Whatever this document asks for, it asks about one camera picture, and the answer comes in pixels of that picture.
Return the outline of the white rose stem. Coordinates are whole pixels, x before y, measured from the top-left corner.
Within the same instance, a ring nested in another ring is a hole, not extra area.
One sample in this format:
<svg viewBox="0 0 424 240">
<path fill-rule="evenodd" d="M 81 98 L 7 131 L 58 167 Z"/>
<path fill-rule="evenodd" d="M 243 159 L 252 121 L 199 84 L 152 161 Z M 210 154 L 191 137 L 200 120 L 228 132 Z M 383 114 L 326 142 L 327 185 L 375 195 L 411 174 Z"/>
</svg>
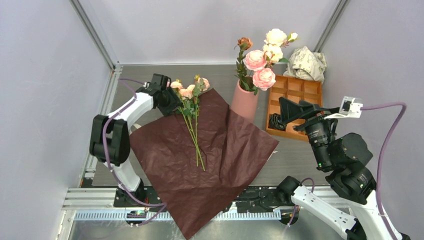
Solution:
<svg viewBox="0 0 424 240">
<path fill-rule="evenodd" d="M 284 57 L 282 49 L 295 42 L 298 38 L 299 35 L 296 32 L 286 34 L 279 28 L 273 28 L 268 31 L 262 47 L 267 64 L 273 66 L 276 63 L 288 63 L 289 60 Z"/>
</svg>

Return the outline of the large pink rose stem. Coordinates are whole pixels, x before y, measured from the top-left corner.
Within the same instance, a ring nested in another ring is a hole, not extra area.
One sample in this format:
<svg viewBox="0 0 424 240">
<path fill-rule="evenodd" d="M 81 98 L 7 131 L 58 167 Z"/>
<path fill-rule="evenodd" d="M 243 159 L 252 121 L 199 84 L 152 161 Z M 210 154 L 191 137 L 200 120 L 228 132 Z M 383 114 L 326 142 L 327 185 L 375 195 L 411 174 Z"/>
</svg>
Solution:
<svg viewBox="0 0 424 240">
<path fill-rule="evenodd" d="M 266 91 L 276 82 L 276 74 L 272 70 L 272 59 L 276 55 L 272 51 L 252 50 L 244 57 L 244 65 L 253 71 L 252 84 L 256 89 Z"/>
</svg>

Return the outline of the cream printed ribbon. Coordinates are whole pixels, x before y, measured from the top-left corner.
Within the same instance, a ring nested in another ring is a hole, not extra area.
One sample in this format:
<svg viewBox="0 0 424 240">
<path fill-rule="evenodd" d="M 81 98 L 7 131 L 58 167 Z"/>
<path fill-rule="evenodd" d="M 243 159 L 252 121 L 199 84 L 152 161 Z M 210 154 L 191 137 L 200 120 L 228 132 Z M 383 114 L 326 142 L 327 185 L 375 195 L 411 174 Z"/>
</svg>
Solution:
<svg viewBox="0 0 424 240">
<path fill-rule="evenodd" d="M 136 130 L 138 130 L 139 128 L 141 128 L 142 126 L 138 123 L 134 123 L 131 127 L 130 127 L 130 132 L 133 133 Z"/>
</svg>

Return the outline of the orange rose stem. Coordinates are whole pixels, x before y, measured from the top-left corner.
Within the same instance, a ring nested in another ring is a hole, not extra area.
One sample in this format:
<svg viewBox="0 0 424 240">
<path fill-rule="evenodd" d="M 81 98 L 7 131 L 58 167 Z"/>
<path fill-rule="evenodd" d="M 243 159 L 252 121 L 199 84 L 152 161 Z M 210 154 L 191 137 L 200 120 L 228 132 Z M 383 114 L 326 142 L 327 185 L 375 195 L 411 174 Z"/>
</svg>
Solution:
<svg viewBox="0 0 424 240">
<path fill-rule="evenodd" d="M 236 58 L 236 73 L 239 80 L 239 86 L 245 91 L 251 91 L 252 87 L 249 85 L 247 80 L 247 67 L 244 63 L 246 57 L 245 51 L 251 48 L 252 42 L 248 37 L 241 37 L 237 40 L 237 47 L 239 49 L 238 56 Z"/>
</svg>

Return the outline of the pink flower bunch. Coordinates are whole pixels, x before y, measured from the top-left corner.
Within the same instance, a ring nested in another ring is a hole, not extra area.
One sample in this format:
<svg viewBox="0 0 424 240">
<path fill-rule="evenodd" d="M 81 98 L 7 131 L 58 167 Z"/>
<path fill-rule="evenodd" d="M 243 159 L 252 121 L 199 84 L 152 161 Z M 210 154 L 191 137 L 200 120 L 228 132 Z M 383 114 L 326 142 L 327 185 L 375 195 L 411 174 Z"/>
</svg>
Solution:
<svg viewBox="0 0 424 240">
<path fill-rule="evenodd" d="M 201 166 L 205 172 L 206 167 L 198 143 L 198 118 L 200 114 L 200 96 L 210 88 L 210 83 L 206 78 L 196 75 L 193 84 L 187 87 L 184 87 L 179 79 L 172 81 L 170 87 L 182 102 L 182 106 L 179 106 L 176 112 L 183 116 L 195 146 L 196 166 Z"/>
</svg>

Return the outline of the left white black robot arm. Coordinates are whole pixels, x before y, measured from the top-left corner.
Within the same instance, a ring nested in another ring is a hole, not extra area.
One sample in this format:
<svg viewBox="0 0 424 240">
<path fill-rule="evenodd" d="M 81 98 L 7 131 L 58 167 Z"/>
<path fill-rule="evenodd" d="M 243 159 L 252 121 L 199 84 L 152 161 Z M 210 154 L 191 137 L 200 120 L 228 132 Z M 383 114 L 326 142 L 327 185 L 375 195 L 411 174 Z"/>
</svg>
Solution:
<svg viewBox="0 0 424 240">
<path fill-rule="evenodd" d="M 129 160 L 131 127 L 150 110 L 158 109 L 169 116 L 182 102 L 171 88 L 171 78 L 158 73 L 131 92 L 132 97 L 118 109 L 93 118 L 89 153 L 112 173 L 126 200 L 138 207 L 144 204 L 146 193 Z"/>
</svg>

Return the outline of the red wrapping paper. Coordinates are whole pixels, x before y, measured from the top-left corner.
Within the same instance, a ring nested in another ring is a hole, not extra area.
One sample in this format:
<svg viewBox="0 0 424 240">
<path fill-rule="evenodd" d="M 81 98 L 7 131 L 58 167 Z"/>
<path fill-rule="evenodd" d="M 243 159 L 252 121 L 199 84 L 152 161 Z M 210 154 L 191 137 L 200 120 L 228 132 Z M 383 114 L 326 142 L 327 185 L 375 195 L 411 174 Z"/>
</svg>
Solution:
<svg viewBox="0 0 424 240">
<path fill-rule="evenodd" d="M 185 239 L 230 204 L 266 164 L 278 141 L 233 112 L 214 89 L 199 98 L 194 144 L 179 114 L 133 132 L 130 146 Z"/>
</svg>

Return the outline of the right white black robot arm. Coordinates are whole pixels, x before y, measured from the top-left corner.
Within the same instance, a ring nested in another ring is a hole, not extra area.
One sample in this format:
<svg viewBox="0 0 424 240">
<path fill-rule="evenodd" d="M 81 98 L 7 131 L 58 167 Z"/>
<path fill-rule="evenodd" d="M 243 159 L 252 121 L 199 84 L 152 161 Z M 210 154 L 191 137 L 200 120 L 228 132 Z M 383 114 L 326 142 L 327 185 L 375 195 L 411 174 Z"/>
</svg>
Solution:
<svg viewBox="0 0 424 240">
<path fill-rule="evenodd" d="M 351 210 L 343 212 L 318 197 L 301 181 L 287 176 L 277 187 L 276 197 L 285 206 L 304 208 L 325 222 L 345 240 L 407 240 L 396 230 L 385 211 L 380 194 L 380 175 L 373 176 L 367 164 L 373 158 L 361 135 L 336 136 L 339 119 L 358 119 L 366 110 L 361 99 L 344 97 L 340 106 L 324 108 L 304 100 L 295 103 L 279 98 L 282 126 L 303 119 L 295 131 L 305 132 L 317 169 L 326 173 L 331 189 Z"/>
</svg>

